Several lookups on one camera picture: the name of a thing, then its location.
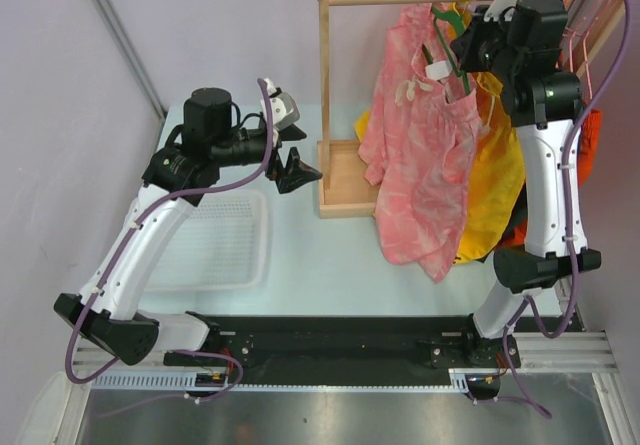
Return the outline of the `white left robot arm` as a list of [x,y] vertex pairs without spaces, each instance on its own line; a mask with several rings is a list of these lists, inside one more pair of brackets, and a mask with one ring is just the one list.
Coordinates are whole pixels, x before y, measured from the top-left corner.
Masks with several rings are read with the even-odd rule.
[[184,102],[183,121],[152,155],[116,242],[79,292],[62,293],[54,303],[72,329],[68,360],[79,338],[126,365],[155,350],[186,350],[202,365],[219,357],[221,341],[210,319],[192,312],[152,316],[140,311],[139,302],[170,240],[205,196],[259,176],[273,182],[279,194],[321,179],[296,148],[280,157],[283,143],[306,137],[296,124],[300,113],[291,95],[271,80],[258,84],[262,99],[255,128],[246,127],[225,89],[200,88]]

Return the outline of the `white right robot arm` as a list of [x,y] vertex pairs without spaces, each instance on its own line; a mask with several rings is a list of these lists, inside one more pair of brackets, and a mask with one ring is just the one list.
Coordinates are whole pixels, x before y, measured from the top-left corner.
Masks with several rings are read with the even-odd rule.
[[501,83],[525,164],[525,241],[493,255],[496,283],[461,336],[472,367],[491,366],[508,350],[519,315],[542,291],[601,265],[577,197],[581,84],[558,64],[567,20],[561,0],[494,0],[476,8],[451,45],[463,71],[489,72]]

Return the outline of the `pink patterned shorts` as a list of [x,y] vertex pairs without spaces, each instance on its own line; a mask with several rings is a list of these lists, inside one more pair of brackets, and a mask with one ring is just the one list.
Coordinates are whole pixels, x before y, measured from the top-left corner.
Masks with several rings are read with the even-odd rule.
[[365,179],[378,189],[374,216],[385,259],[416,263],[434,282],[456,259],[483,127],[473,78],[427,74],[453,56],[440,9],[408,5],[387,29],[358,151]]

